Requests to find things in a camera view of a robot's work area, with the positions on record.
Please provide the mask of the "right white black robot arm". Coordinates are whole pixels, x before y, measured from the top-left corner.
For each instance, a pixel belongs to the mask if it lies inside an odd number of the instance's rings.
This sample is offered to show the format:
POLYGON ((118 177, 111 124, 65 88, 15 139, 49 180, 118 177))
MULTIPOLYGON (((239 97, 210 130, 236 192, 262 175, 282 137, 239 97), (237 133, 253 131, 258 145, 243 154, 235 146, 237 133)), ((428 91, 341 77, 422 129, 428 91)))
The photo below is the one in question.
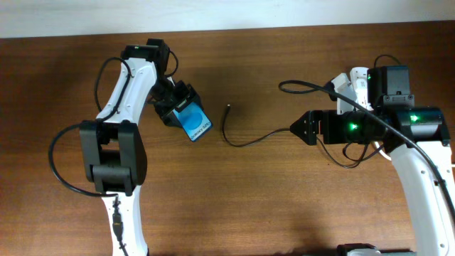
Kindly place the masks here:
POLYGON ((404 65, 355 68, 321 91, 336 110, 310 110, 290 126, 308 145, 382 142, 405 192, 418 255, 454 254, 454 177, 444 115, 417 107, 404 65))

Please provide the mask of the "blue screen Galaxy smartphone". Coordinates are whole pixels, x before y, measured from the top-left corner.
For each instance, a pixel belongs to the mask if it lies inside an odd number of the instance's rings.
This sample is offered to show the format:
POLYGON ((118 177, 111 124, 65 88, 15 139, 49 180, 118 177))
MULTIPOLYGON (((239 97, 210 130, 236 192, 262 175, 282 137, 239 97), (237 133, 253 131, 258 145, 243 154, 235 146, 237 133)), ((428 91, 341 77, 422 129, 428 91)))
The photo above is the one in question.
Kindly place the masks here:
POLYGON ((190 103, 180 112, 174 110, 173 114, 192 142, 200 139, 213 126, 202 108, 195 102, 190 103))

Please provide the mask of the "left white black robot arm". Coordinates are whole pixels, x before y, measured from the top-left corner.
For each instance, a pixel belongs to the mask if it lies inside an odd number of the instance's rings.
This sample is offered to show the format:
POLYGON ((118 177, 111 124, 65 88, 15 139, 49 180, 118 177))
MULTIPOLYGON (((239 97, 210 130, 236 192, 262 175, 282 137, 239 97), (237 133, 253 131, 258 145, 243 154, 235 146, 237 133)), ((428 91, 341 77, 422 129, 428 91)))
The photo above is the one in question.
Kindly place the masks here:
POLYGON ((113 255, 148 255, 140 210, 140 192, 148 169, 139 121, 147 104, 160 120, 181 128, 196 142, 213 124, 198 93, 166 72, 171 49, 162 39, 128 45, 120 55, 121 73, 113 93, 93 121, 80 127, 88 181, 105 205, 113 255))

